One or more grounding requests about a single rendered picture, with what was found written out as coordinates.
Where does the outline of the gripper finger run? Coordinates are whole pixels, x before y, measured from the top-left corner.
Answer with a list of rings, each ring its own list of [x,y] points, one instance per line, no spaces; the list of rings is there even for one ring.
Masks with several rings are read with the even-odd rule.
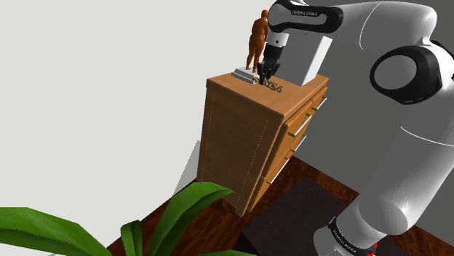
[[[265,80],[269,80],[277,72],[279,67],[279,63],[258,63],[259,84],[264,85]]]

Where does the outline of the small gold ornament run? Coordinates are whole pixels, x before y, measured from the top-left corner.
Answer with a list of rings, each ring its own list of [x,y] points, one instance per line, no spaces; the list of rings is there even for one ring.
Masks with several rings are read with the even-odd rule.
[[[268,87],[269,89],[273,90],[273,91],[276,91],[278,93],[280,93],[282,90],[283,90],[283,87],[282,86],[279,86],[276,82],[272,81],[272,80],[265,80],[263,82],[263,86],[266,86]]]

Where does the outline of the orange human figure statue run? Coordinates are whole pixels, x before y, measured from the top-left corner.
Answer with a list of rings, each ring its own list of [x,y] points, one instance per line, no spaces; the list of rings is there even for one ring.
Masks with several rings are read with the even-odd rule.
[[[253,77],[258,72],[258,63],[268,35],[268,10],[261,12],[261,17],[254,21],[249,39],[249,53],[246,66],[237,68],[231,75],[243,81],[254,83]]]

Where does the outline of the white box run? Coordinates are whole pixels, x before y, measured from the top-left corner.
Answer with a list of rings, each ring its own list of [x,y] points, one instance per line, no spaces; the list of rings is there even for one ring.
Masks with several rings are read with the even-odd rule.
[[[275,76],[297,86],[307,84],[318,74],[331,44],[332,39],[320,33],[291,33]]]

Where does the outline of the wooden chest of drawers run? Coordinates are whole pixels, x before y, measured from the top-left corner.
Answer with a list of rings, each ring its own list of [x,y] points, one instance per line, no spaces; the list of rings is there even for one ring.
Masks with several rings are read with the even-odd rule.
[[[238,216],[251,211],[279,176],[325,101],[326,76],[303,86],[274,77],[276,89],[227,73],[207,80],[196,179],[233,192]]]

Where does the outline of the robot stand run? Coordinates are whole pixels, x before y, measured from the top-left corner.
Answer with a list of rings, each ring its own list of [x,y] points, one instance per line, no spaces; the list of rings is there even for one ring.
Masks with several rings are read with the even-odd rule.
[[[256,256],[318,256],[314,232],[345,208],[306,177],[242,229],[234,249]]]

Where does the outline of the green leafy plant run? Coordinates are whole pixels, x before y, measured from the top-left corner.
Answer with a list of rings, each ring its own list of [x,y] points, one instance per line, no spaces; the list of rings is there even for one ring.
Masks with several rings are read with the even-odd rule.
[[[212,182],[195,182],[169,201],[143,252],[140,221],[120,228],[126,256],[170,256],[188,224],[214,201],[233,191]],[[0,207],[0,244],[65,256],[113,256],[78,223],[28,207]]]

